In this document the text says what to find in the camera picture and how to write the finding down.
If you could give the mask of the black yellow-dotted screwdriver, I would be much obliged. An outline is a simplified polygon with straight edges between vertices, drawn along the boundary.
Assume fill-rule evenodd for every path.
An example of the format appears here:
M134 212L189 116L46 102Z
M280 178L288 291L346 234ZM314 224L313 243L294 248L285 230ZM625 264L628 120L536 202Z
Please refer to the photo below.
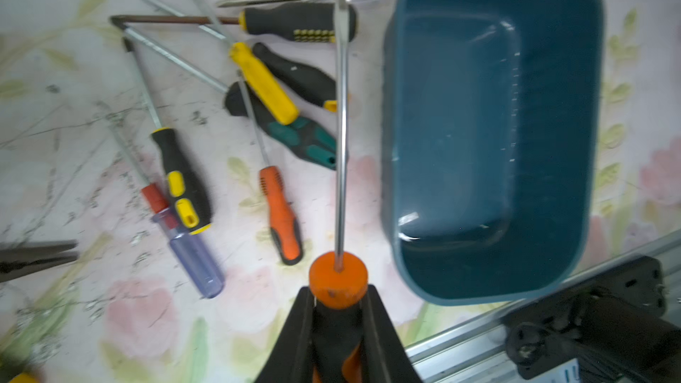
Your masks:
M265 9L247 7L237 17L221 17L225 25L240 27L248 35L276 35L290 42L332 43L334 5L289 3ZM109 18L117 28L129 24L193 25L210 28L208 18L199 16L114 15Z

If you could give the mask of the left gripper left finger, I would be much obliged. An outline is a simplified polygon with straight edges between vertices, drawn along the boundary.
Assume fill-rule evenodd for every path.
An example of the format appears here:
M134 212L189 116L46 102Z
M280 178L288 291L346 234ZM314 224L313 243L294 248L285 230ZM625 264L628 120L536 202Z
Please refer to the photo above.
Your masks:
M302 287L255 383L313 381L313 324L314 296L308 287Z

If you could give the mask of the black yellow small screwdriver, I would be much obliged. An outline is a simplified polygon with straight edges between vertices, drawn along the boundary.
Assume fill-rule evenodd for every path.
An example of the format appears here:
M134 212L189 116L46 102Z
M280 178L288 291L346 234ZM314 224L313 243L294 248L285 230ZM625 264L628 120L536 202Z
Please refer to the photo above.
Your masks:
M205 184L200 180L193 168L193 162L181 147L177 131L163 124L147 86L133 42L124 37L122 44L129 57L132 74L136 77L143 101L155 126L151 138L161 154L171 205L191 234L202 233L211 226L213 217L213 209Z

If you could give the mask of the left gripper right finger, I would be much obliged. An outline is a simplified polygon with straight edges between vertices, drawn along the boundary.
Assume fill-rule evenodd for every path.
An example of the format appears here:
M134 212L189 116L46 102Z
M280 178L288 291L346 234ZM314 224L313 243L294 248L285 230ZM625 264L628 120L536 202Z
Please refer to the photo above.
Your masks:
M374 285L360 301L363 338L360 348L362 381L422 383L406 354L395 326Z

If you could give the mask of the purple red screwdriver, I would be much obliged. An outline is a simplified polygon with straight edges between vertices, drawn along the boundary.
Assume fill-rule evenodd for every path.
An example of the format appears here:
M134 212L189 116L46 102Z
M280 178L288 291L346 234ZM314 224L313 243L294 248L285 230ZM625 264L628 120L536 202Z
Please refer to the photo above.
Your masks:
M215 298L223 292L225 277L213 255L209 253L199 235L191 235L180 223L179 217L171 210L161 189L143 172L113 122L108 122L107 128L120 148L122 157L131 165L141 184L140 193L153 213L151 221L164 233L170 249L199 293L207 299Z

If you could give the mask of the green black screwdriver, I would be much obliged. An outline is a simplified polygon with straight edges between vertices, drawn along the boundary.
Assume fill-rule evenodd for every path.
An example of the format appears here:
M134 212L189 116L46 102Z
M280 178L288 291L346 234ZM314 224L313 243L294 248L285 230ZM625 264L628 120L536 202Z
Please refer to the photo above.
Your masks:
M248 117L248 111L241 97L239 85L227 85L210 74L204 72L189 61L173 53L150 37L142 34L131 26L131 20L126 15L115 15L109 18L111 24L119 28L127 37L126 46L131 48L134 43L144 45L181 67L191 76L207 83L223 95L223 108L233 117ZM268 137L285 146L297 158L317 164L329 170L336 169L336 140L319 123L310 118L300 116L289 125L282 125L276 121L253 90L249 90L249 97L255 112L258 128Z

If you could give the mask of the black screwdriver yellow cap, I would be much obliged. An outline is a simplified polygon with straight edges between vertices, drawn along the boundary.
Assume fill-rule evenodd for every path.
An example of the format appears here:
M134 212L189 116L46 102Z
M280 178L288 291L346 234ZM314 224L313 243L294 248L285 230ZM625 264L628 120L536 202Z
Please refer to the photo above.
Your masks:
M331 112L336 110L336 85L331 76L317 67L286 59L262 43L249 47L255 56L268 67L277 82L282 81L299 97L312 105Z

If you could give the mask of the orange black screwdriver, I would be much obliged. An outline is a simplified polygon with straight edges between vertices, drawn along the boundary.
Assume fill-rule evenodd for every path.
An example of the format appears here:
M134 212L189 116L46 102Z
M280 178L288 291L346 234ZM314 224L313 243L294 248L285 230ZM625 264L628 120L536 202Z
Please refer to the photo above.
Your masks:
M242 101L247 110L248 118L253 124L255 140L264 163L264 167L259 171L259 183L268 205L271 237L283 264L293 266L301 262L303 258L300 227L297 217L287 201L283 179L278 167L272 166L269 161L257 124L253 101L249 95L245 77L240 70L237 71L237 78Z
M349 164L349 3L334 4L336 42L337 166L333 252L310 266L309 289L315 297L312 345L315 382L360 382L362 332L358 303L368 285L365 264L345 251L347 170Z

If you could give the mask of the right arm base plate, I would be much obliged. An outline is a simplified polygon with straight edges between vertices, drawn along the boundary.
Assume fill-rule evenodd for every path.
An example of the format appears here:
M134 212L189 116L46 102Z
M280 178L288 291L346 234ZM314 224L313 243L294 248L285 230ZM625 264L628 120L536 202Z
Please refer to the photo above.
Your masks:
M643 256L506 315L505 352L526 381L576 360L583 382L678 382L666 310L663 267Z

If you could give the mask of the yellow handle screwdriver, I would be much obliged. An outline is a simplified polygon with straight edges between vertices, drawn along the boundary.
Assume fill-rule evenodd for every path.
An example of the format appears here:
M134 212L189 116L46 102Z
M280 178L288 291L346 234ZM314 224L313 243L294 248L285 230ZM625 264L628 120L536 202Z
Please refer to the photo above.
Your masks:
M280 87L268 67L255 56L246 43L237 41L223 27L223 23L218 19L206 0L192 1L206 15L213 28L225 38L229 57L239 68L249 87L259 96L275 120L282 125L293 123L299 117L300 111L292 99Z

